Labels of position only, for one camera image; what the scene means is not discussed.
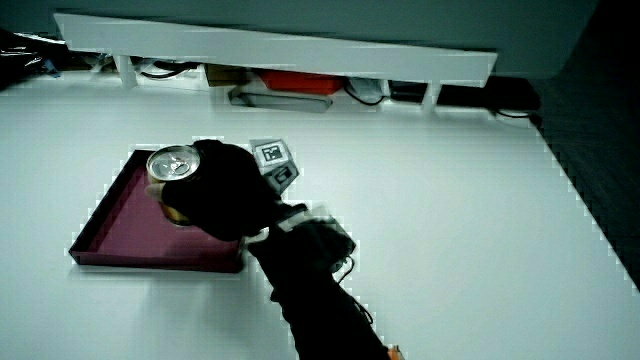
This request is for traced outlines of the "person's right hand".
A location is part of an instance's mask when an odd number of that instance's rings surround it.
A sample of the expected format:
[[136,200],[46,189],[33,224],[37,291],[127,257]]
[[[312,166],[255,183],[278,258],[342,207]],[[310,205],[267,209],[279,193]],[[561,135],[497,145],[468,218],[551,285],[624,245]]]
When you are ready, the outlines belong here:
[[284,203],[247,150],[218,140],[198,140],[192,147],[201,159],[194,179],[150,184],[145,192],[214,238],[254,237],[307,209]]

